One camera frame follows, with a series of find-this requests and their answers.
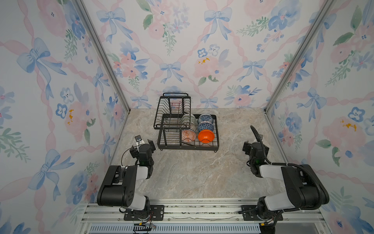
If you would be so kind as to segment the black wire dish rack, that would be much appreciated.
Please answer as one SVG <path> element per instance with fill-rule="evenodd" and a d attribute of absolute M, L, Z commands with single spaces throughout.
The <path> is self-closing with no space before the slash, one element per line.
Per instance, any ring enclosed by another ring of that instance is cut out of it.
<path fill-rule="evenodd" d="M 182 116 L 185 114 L 194 115 L 198 121 L 201 114 L 191 112 L 191 96 L 187 93 L 165 92 L 159 98 L 154 120 L 154 129 L 159 131 L 157 145 L 160 150 L 200 150 L 213 151 L 219 150 L 219 134 L 217 126 L 217 117 L 213 117 L 213 126 L 215 139 L 210 143 L 202 143 L 198 140 L 198 123 L 195 131 L 197 138 L 194 142 L 183 142 L 181 139 L 183 130 L 190 130 L 190 123 L 183 124 Z"/>

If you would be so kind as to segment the red geometric pattern bowl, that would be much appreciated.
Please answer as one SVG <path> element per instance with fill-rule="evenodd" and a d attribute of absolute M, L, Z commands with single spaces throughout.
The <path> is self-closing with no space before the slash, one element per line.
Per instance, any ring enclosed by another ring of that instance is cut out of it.
<path fill-rule="evenodd" d="M 183 142 L 187 142 L 187 143 L 190 143 L 190 142 L 194 142 L 197 138 L 197 135 L 194 131 L 192 130 L 183 130 L 182 131 L 182 136 L 181 136 L 181 139 Z"/>

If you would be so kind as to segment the orange plastic bowl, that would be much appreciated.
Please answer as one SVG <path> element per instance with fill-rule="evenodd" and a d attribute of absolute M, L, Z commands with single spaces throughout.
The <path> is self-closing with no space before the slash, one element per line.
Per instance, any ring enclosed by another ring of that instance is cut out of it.
<path fill-rule="evenodd" d="M 205 129 L 199 132 L 198 140 L 202 143 L 210 143 L 215 139 L 215 134 L 213 131 Z"/>

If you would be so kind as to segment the green geometric pattern bowl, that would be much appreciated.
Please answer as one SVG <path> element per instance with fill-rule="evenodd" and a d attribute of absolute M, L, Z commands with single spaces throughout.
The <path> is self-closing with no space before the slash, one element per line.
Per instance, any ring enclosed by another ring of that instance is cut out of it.
<path fill-rule="evenodd" d="M 188 123 L 192 124 L 193 123 L 193 124 L 197 125 L 197 119 L 194 115 L 185 114 L 185 115 L 182 116 L 182 123 L 183 124 L 188 124 Z"/>

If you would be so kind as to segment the blue triangle pattern bowl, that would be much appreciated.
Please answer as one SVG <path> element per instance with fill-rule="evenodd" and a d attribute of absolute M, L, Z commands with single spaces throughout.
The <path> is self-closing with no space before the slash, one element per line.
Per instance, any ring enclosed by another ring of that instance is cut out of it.
<path fill-rule="evenodd" d="M 209 121 L 206 121 L 206 122 L 201 122 L 199 125 L 198 125 L 198 131 L 201 132 L 203 130 L 210 130 L 210 131 L 214 131 L 214 126 L 212 123 L 210 123 Z"/>

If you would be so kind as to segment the brown white pattern bowl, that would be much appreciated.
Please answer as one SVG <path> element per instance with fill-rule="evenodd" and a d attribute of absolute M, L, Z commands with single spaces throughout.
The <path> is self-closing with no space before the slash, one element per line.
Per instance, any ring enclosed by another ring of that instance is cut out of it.
<path fill-rule="evenodd" d="M 190 130 L 192 130 L 193 132 L 195 132 L 197 129 L 196 125 L 194 123 L 190 123 Z"/>

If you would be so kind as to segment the blue floral bowl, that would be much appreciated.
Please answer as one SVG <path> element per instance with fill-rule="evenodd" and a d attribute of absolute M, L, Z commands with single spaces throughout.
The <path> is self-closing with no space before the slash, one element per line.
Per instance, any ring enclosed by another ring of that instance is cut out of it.
<path fill-rule="evenodd" d="M 213 123 L 213 117 L 210 114 L 201 114 L 198 118 L 198 124 L 203 122 Z"/>

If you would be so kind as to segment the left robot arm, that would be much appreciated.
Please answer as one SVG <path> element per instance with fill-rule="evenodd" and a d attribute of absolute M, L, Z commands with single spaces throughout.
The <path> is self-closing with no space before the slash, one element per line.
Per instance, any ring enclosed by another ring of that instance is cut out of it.
<path fill-rule="evenodd" d="M 153 152 L 156 150 L 153 141 L 138 141 L 136 147 L 129 152 L 136 159 L 135 165 L 109 166 L 97 194 L 99 206 L 119 207 L 121 213 L 128 218 L 144 220 L 150 218 L 151 205 L 148 197 L 135 191 L 136 182 L 149 179 L 153 173 Z"/>

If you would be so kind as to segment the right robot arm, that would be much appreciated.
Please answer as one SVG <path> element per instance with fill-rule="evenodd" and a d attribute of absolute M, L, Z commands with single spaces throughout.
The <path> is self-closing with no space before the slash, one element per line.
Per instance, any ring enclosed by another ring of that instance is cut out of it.
<path fill-rule="evenodd" d="M 247 166 L 254 176 L 277 179 L 285 186 L 284 192 L 259 198 L 256 206 L 243 205 L 240 213 L 245 218 L 274 220 L 284 212 L 316 210 L 329 203 L 329 194 L 310 165 L 267 162 L 269 148 L 260 142 L 246 141 L 243 151 L 249 156 Z"/>

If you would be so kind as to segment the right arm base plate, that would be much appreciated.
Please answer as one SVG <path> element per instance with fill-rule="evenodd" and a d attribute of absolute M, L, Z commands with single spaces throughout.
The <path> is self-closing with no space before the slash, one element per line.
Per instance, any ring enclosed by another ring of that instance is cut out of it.
<path fill-rule="evenodd" d="M 242 214 L 244 221 L 274 221 L 277 211 L 270 211 L 257 205 L 242 205 L 239 214 Z"/>

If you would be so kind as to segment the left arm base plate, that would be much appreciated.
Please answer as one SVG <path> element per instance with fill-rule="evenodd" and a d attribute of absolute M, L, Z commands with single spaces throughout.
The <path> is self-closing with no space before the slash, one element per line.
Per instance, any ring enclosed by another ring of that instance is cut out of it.
<path fill-rule="evenodd" d="M 125 221 L 163 221 L 164 205 L 146 206 L 144 210 L 126 209 L 124 212 Z"/>

